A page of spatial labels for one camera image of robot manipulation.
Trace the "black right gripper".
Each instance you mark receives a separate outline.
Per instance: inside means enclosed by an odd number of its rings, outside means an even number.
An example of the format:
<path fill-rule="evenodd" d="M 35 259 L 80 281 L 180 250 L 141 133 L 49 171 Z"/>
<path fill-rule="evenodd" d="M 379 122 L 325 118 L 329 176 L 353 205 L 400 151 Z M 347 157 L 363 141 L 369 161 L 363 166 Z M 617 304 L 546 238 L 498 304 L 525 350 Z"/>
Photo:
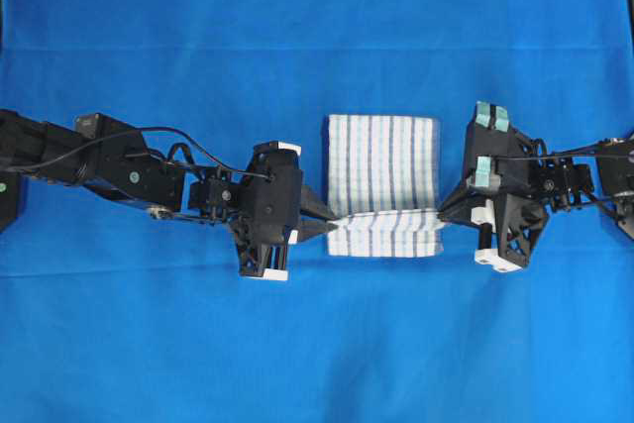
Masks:
<path fill-rule="evenodd" d="M 478 101 L 466 135 L 464 179 L 438 210 L 438 219 L 449 224 L 468 224 L 466 200 L 472 193 L 483 200 L 471 207 L 471 223 L 479 227 L 475 261 L 497 272 L 513 272 L 528 266 L 544 231 L 549 214 L 536 197 L 532 174 L 545 150 L 511 125 L 507 111 Z"/>

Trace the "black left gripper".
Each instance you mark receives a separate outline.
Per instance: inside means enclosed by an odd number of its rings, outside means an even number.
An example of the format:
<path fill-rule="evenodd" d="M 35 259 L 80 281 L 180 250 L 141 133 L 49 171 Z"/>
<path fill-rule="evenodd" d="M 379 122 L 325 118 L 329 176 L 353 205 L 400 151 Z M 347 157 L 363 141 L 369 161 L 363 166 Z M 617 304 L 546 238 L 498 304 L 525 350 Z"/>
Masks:
<path fill-rule="evenodd" d="M 230 222 L 242 277 L 287 280 L 289 247 L 338 229 L 332 210 L 302 185 L 300 155 L 299 146 L 280 141 L 254 147 Z M 299 212 L 315 219 L 299 221 Z"/>

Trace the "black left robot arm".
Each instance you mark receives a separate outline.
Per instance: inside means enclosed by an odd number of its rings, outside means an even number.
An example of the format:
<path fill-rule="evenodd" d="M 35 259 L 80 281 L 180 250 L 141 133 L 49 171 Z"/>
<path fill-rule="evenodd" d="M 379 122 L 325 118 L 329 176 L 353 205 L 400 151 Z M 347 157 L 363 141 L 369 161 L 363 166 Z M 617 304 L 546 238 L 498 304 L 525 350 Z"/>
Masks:
<path fill-rule="evenodd" d="M 243 277 L 288 278 L 291 246 L 336 230 L 336 215 L 303 181 L 300 147 L 256 145 L 244 169 L 217 158 L 195 162 L 205 149 L 187 134 L 167 153 L 149 147 L 149 128 L 110 116 L 79 116 L 68 129 L 15 111 L 1 112 L 1 227 L 18 218 L 26 177 L 83 187 L 157 220 L 230 230 Z"/>

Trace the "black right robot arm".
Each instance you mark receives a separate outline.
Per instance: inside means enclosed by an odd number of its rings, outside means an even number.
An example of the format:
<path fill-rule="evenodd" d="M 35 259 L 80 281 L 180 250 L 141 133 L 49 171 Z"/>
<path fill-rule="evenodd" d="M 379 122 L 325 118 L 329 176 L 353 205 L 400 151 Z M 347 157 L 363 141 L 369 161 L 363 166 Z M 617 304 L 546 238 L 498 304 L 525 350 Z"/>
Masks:
<path fill-rule="evenodd" d="M 526 268 L 551 214 L 588 206 L 633 234 L 632 139 L 550 153 L 513 127 L 504 108 L 477 102 L 462 177 L 438 213 L 478 230 L 477 263 L 498 272 Z"/>

